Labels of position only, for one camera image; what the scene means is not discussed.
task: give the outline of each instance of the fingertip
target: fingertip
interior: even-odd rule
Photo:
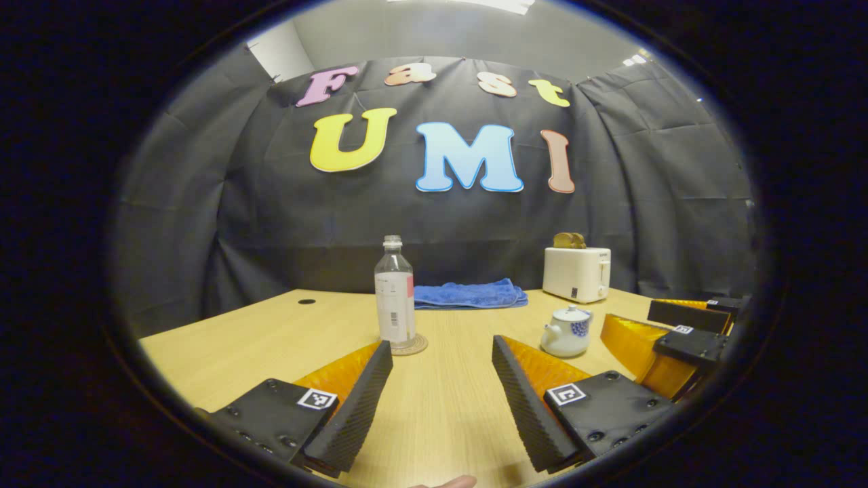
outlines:
[[[473,488],[476,485],[477,479],[469,474],[465,474],[451,480],[440,488]]]

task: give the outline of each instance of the toaster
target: toaster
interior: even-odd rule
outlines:
[[[603,247],[546,247],[542,290],[579,303],[608,296],[612,252]]]

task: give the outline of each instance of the foam letter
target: foam letter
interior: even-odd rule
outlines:
[[[518,93],[506,76],[482,71],[477,74],[477,78],[479,79],[479,88],[489,93],[500,96],[515,96]]]
[[[392,68],[385,78],[385,84],[389,86],[403,85],[409,82],[429,82],[437,77],[437,73],[431,72],[428,63],[410,63]]]
[[[329,115],[317,120],[313,127],[317,134],[313,137],[311,146],[311,164],[314,168],[334,173],[361,168],[377,159],[385,145],[385,130],[389,125],[389,117],[397,114],[397,110],[383,108],[371,109],[362,114],[368,119],[368,129],[362,147],[354,151],[344,152],[339,149],[340,136],[344,132],[344,124],[352,120],[351,114]]]
[[[569,107],[569,101],[558,98],[558,93],[563,93],[561,87],[556,87],[549,80],[530,80],[528,84],[536,87],[540,92],[540,96],[548,103],[557,105],[558,107]]]
[[[567,161],[567,146],[569,141],[554,130],[541,130],[540,135],[549,144],[549,159],[551,160],[551,178],[549,188],[558,193],[573,193],[575,184],[569,177]]]
[[[311,86],[307,88],[305,97],[295,104],[296,107],[304,107],[328,100],[331,96],[326,93],[327,89],[337,91],[344,86],[347,76],[352,76],[358,73],[358,68],[350,66],[348,68],[330,69],[322,73],[314,73],[311,75]]]
[[[471,146],[446,122],[422,123],[416,131],[425,137],[425,172],[416,181],[419,190],[441,192],[452,188],[452,179],[445,171],[446,162],[464,188],[473,186],[483,163],[485,176],[480,184],[486,190],[519,192],[524,188],[512,162],[510,139],[515,134],[512,129],[483,125]]]

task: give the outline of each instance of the black curtain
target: black curtain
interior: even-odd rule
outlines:
[[[418,62],[437,77],[384,84],[390,69]],[[705,299],[744,284],[736,274],[751,259],[750,195],[740,154],[695,95],[654,63],[571,85],[501,63],[380,59],[355,63],[359,73],[328,100],[300,108],[308,75],[271,85],[254,64],[237,49],[203,73],[130,159],[113,268],[140,336],[293,288],[371,293],[386,234],[401,234],[420,285],[509,277],[539,288],[543,249],[562,231],[612,249],[615,288]],[[242,68],[247,77],[232,76]],[[518,95],[482,91],[480,71],[507,76]],[[571,106],[545,102],[528,85],[540,78],[562,87]],[[353,150],[365,138],[361,114],[382,107],[398,113],[377,160],[342,173],[311,165],[319,118],[352,114],[340,148]],[[470,189],[418,191],[423,122],[448,122],[468,143],[483,125],[512,128],[523,191],[486,191],[482,175]],[[543,129],[569,139],[572,194],[549,189]]]

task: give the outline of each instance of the wooden table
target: wooden table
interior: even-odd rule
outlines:
[[[407,488],[472,474],[478,488],[533,485],[537,473],[518,437],[491,364],[492,336],[539,347],[543,325],[573,303],[528,291],[526,307],[417,310],[428,348],[393,357],[377,414],[343,485]],[[315,299],[300,305],[302,299]],[[600,342],[606,313],[646,321],[651,299],[611,290],[579,305],[595,314],[588,351],[571,365],[597,374],[615,369],[633,379]],[[293,382],[378,340],[374,295],[293,290],[208,320],[141,340],[151,360],[191,406],[213,412],[266,378]]]

